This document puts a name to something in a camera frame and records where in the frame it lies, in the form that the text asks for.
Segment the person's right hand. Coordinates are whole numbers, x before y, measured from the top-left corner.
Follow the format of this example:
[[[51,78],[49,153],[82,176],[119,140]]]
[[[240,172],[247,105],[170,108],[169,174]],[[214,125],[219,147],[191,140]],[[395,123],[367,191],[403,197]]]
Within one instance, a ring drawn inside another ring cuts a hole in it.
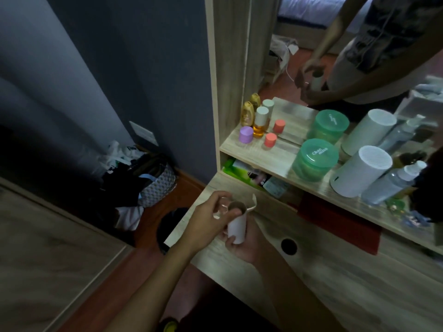
[[[227,227],[221,233],[227,234]],[[262,246],[265,241],[266,239],[253,215],[248,214],[245,241],[239,245],[239,255],[234,256],[256,267],[262,255]]]

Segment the person's left hand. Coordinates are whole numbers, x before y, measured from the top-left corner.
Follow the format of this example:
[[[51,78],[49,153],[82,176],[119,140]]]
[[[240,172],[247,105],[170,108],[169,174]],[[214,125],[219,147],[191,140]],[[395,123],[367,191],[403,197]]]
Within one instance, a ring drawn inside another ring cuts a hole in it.
[[[215,219],[213,212],[220,197],[231,198],[231,196],[228,191],[217,190],[207,201],[195,208],[180,238],[180,244],[186,247],[192,255],[207,247],[230,223],[222,222],[221,217]]]

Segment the clear plastic wrap piece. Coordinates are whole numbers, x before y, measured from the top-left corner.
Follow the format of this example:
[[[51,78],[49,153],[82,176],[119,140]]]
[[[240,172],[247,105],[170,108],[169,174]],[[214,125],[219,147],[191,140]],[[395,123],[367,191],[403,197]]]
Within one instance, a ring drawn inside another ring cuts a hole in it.
[[[228,197],[220,197],[214,208],[213,217],[219,219],[229,211],[231,199]]]

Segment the white paper cup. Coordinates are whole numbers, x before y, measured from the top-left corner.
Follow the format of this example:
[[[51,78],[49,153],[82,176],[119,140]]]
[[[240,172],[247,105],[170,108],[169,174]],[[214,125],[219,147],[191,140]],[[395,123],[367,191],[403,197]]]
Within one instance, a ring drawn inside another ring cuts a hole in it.
[[[235,245],[240,245],[245,241],[247,215],[257,207],[257,197],[255,194],[252,194],[252,203],[253,205],[250,207],[247,207],[242,201],[231,201],[228,205],[228,211],[233,209],[241,210],[241,215],[228,223],[227,227],[228,238],[235,237],[233,242]]]

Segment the person's right forearm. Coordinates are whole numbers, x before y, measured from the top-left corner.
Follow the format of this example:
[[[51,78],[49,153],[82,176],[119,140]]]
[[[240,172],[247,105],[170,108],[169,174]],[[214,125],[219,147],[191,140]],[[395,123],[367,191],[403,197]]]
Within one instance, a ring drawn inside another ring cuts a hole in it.
[[[282,331],[347,332],[273,246],[260,251],[253,265],[261,275]]]

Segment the person's left forearm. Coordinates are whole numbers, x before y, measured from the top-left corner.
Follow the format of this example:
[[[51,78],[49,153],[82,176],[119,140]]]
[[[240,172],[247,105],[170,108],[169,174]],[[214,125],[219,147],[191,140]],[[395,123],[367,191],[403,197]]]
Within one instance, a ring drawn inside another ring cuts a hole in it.
[[[183,235],[103,332],[155,332],[180,277],[204,247]]]

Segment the green tissue packet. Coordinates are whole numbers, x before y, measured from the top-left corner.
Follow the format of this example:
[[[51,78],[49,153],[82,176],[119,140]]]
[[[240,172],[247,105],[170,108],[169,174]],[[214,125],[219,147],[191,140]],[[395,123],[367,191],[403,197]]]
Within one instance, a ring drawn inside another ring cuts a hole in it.
[[[222,166],[222,172],[229,176],[246,183],[247,172],[252,171],[254,168],[234,157],[230,157]]]

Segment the black and pink packet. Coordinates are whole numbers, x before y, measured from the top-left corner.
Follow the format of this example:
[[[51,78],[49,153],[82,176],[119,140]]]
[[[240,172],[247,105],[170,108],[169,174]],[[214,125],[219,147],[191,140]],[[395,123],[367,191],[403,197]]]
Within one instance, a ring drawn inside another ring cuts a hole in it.
[[[253,169],[247,172],[246,183],[254,188],[264,190],[264,184],[272,178],[272,175]]]

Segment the teal wipes packet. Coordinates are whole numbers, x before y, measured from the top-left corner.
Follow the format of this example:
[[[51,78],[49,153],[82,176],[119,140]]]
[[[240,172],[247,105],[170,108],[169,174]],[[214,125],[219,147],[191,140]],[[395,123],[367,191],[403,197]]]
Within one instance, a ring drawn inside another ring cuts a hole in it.
[[[279,178],[270,177],[263,184],[263,189],[275,199],[280,199],[283,195],[285,195],[290,186],[291,184],[288,184]]]

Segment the black waste bin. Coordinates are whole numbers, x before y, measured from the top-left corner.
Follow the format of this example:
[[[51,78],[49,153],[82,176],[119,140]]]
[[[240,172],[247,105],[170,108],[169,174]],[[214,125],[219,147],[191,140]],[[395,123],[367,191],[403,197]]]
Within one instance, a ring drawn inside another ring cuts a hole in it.
[[[164,242],[168,236],[174,231],[178,223],[185,216],[189,208],[180,207],[167,213],[160,221],[156,230],[156,240],[160,252],[166,255],[170,247]]]

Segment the patterned fabric bag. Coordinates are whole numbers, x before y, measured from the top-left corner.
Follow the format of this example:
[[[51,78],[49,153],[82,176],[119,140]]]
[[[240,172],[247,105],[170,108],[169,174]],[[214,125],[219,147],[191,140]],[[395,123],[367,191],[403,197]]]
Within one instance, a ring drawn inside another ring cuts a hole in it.
[[[139,192],[137,205],[144,208],[152,207],[171,193],[177,185],[177,176],[169,163],[160,166],[163,169],[158,177],[148,173],[138,176],[145,183]]]

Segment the amber bottle with white cap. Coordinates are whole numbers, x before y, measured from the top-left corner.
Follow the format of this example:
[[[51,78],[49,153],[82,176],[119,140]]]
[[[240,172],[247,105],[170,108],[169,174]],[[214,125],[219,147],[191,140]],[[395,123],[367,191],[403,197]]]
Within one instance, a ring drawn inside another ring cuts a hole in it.
[[[265,106],[259,106],[254,114],[254,122],[253,122],[253,137],[261,138],[263,137],[265,131],[268,126],[268,118],[269,118],[269,109]]]

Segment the green lidded plastic container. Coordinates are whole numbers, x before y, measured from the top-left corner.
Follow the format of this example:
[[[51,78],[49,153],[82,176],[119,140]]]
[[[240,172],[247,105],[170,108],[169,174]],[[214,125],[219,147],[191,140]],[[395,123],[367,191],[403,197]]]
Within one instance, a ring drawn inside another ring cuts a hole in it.
[[[309,182],[321,181],[339,161],[339,150],[324,139],[308,139],[292,164],[295,174]]]

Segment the yellow and black shoe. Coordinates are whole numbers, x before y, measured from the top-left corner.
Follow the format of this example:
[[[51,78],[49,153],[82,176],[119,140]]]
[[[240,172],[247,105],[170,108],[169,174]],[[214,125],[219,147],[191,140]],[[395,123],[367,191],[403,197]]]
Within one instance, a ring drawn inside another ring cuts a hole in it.
[[[180,322],[175,318],[168,317],[163,319],[157,327],[156,332],[177,332]]]

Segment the yellow shampoo bottle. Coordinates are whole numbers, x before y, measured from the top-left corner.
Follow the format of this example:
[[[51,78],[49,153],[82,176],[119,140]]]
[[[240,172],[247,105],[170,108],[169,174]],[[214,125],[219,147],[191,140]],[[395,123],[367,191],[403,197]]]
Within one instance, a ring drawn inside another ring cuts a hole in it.
[[[244,102],[241,108],[240,124],[242,127],[252,127],[255,118],[254,106],[250,101]]]

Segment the red cloth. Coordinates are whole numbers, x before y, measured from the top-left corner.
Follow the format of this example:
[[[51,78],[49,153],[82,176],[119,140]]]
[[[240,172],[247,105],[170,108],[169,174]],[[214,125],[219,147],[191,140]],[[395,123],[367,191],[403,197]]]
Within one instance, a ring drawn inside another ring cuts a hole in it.
[[[378,254],[381,226],[308,193],[302,196],[300,204],[294,208],[304,220],[368,254]]]

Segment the pile of clothes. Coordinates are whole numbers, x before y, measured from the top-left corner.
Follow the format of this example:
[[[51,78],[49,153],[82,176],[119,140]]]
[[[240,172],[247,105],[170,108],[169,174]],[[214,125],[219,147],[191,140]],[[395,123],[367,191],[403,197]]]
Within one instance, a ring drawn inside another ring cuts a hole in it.
[[[99,162],[105,171],[100,190],[93,200],[94,206],[101,219],[112,228],[134,232],[146,209],[137,205],[139,192],[145,186],[138,176],[148,173],[158,177],[163,171],[160,166],[170,164],[169,159],[163,154],[144,152],[135,146],[121,146],[113,141]]]

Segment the wooden dressing table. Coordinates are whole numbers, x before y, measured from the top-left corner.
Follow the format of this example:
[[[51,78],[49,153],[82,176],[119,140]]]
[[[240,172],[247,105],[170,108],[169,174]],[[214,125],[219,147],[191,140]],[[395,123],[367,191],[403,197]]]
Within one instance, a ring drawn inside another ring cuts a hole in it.
[[[309,183],[292,171],[316,111],[276,100],[269,130],[276,118],[286,121],[276,145],[266,150],[263,140],[243,145],[238,140],[244,95],[248,98],[257,89],[272,31],[268,25],[278,3],[272,0],[268,8],[260,1],[266,0],[205,0],[218,172],[165,244],[178,241],[195,207],[216,189],[230,189],[245,202],[256,193],[255,218],[265,235],[280,252],[284,239],[295,241],[296,254],[284,254],[285,259],[348,331],[443,332],[443,268],[419,249],[443,254],[443,246],[405,232],[384,207],[371,208],[336,194],[329,184],[331,172],[322,182]],[[222,172],[230,157],[291,186],[275,199]],[[384,230],[378,254],[368,254],[300,218],[287,202],[300,202],[302,190],[380,225]]]

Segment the white cylindrical humidifier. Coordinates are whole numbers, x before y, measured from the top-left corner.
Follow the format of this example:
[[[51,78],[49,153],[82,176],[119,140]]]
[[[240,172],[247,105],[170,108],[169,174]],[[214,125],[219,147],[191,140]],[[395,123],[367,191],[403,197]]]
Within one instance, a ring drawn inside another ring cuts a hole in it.
[[[385,150],[365,145],[332,174],[329,183],[343,197],[358,197],[391,167],[392,157]]]

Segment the clear spray bottle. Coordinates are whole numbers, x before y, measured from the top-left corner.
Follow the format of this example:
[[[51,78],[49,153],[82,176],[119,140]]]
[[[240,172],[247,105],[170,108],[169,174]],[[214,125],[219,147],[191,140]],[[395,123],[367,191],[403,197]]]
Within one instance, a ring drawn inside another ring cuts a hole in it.
[[[424,161],[392,169],[381,178],[372,183],[368,189],[361,194],[361,200],[368,205],[379,205],[385,200],[396,195],[400,191],[412,186],[415,178],[427,167]]]

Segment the wooden bed board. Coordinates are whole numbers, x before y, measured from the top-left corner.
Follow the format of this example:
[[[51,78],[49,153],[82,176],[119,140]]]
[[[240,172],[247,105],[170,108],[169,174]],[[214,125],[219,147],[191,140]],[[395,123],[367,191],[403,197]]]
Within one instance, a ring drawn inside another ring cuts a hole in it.
[[[133,249],[0,177],[0,332],[57,332]]]

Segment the small blue packet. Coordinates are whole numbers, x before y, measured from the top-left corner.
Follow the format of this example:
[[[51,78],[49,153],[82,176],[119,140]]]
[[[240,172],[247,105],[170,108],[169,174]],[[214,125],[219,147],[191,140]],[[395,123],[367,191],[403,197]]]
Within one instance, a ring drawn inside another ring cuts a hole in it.
[[[431,219],[424,217],[417,211],[409,211],[402,215],[402,224],[410,228],[428,228],[431,226]]]

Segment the white wall socket plate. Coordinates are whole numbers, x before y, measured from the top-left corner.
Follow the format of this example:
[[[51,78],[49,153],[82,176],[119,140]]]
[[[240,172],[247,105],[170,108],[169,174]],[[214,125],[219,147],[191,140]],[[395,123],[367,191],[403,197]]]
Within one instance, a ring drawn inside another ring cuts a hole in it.
[[[142,139],[148,141],[149,143],[159,147],[159,144],[158,144],[153,132],[147,130],[146,128],[144,128],[132,121],[130,121],[129,123],[130,123],[131,127],[133,128],[136,135],[138,135]]]

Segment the wall mirror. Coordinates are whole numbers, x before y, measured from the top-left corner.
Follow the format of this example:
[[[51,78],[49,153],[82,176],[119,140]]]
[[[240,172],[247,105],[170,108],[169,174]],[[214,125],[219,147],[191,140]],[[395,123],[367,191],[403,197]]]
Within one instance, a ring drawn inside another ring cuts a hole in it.
[[[308,107],[358,123],[394,113],[443,60],[443,0],[281,0],[272,33],[311,56],[296,87]]]

